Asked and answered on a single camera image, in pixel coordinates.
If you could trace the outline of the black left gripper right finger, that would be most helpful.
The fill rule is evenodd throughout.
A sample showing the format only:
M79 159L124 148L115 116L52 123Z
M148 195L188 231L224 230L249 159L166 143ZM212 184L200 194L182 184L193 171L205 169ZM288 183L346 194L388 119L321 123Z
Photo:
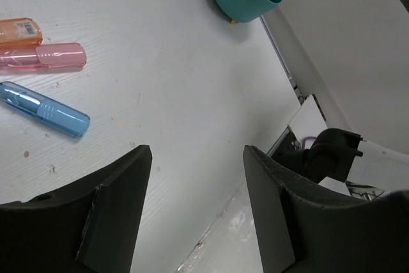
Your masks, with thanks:
M366 201L243 151L264 272L407 272L408 193Z

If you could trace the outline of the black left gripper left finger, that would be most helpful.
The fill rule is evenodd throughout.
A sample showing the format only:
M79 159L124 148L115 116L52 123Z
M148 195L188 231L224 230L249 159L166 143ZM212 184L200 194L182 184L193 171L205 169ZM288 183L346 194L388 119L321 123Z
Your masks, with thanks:
M151 163L141 145L68 185L1 205L1 271L129 272Z

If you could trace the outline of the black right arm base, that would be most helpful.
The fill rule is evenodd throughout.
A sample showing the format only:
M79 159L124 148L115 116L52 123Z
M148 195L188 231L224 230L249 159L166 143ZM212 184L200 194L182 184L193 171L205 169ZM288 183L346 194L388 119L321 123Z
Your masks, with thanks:
M310 148L297 148L295 135L289 132L271 158L289 170L320 183L330 177L340 182L347 180L363 138L359 134L341 129L326 129L314 139Z

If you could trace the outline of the blue highlighter marker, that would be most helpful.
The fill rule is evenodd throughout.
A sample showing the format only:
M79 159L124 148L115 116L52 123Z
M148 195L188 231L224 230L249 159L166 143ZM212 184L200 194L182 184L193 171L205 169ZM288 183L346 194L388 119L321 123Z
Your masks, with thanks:
M1 100L71 137L81 138L91 123L87 114L14 82L1 83Z

